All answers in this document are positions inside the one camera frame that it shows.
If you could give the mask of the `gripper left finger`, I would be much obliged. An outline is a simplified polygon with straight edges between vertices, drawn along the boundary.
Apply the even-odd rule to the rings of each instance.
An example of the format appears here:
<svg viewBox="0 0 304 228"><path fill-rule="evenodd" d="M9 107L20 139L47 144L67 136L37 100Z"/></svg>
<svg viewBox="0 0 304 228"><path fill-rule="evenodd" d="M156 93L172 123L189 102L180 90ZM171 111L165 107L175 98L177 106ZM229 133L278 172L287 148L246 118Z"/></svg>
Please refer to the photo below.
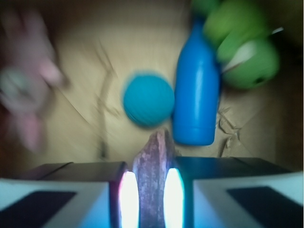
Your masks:
<svg viewBox="0 0 304 228"><path fill-rule="evenodd" d="M0 180L3 228L136 228L135 175L119 162L43 164Z"/></svg>

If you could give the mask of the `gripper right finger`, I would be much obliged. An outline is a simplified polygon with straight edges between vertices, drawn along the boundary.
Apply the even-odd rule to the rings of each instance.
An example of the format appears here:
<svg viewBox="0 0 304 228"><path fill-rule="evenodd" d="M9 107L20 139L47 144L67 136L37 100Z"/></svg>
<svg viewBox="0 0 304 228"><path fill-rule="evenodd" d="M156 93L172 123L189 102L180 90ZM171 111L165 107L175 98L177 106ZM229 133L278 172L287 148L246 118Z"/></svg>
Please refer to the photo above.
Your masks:
<svg viewBox="0 0 304 228"><path fill-rule="evenodd" d="M178 157L164 219L167 228L301 228L304 174L259 158Z"/></svg>

